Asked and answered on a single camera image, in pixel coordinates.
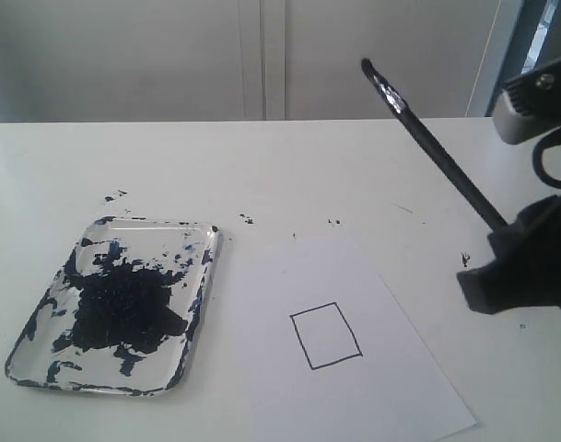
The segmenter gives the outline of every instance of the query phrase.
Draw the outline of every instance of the black outline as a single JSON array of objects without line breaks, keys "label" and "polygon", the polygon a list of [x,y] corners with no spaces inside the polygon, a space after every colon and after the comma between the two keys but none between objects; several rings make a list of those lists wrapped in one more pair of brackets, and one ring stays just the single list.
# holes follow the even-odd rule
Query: black outline
[{"label": "black outline", "polygon": [[[337,311],[339,312],[340,316],[342,317],[342,320],[344,320],[345,326],[350,331],[350,334],[352,335],[352,338],[354,339],[354,344],[356,345],[357,353],[355,355],[342,357],[340,359],[337,359],[336,361],[329,362],[327,364],[321,364],[320,366],[313,366],[313,364],[310,362],[309,354],[307,353],[307,349],[305,348],[305,344],[302,342],[302,339],[300,338],[300,333],[298,332],[298,327],[297,327],[297,323],[295,322],[295,317],[299,316],[299,315],[302,315],[303,313],[309,313],[311,311],[319,310],[321,308],[326,308],[326,307],[329,307],[329,306],[335,306],[335,308],[337,308]],[[345,320],[344,313],[339,308],[339,306],[337,305],[336,302],[330,302],[328,304],[323,304],[322,306],[302,310],[299,313],[295,313],[293,315],[290,315],[290,319],[292,320],[292,325],[295,328],[295,333],[297,334],[298,343],[300,343],[300,348],[302,348],[302,351],[304,352],[305,357],[307,358],[307,362],[309,363],[309,367],[310,367],[311,370],[317,370],[318,368],[323,368],[325,366],[333,366],[333,365],[338,364],[340,362],[346,361],[347,359],[352,359],[353,357],[364,356],[364,355],[362,355],[362,350],[360,350],[360,346],[357,343],[357,339],[356,339],[356,336],[354,335],[354,331],[350,327],[350,324],[347,323],[347,320]]]}]

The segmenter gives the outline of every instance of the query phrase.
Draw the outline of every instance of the paint palette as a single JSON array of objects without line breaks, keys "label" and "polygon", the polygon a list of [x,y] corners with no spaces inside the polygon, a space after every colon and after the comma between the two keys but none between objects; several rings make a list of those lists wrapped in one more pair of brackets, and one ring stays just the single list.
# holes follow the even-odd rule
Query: paint palette
[{"label": "paint palette", "polygon": [[6,375],[18,385],[131,396],[176,386],[218,238],[206,224],[99,219],[30,316]]}]

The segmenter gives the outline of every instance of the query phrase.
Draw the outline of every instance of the white paper sheet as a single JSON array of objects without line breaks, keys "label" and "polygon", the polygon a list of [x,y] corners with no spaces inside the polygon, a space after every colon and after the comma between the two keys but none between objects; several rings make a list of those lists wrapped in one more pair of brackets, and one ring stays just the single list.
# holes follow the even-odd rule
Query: white paper sheet
[{"label": "white paper sheet", "polygon": [[260,440],[428,442],[475,424],[351,238],[244,259],[225,299]]}]

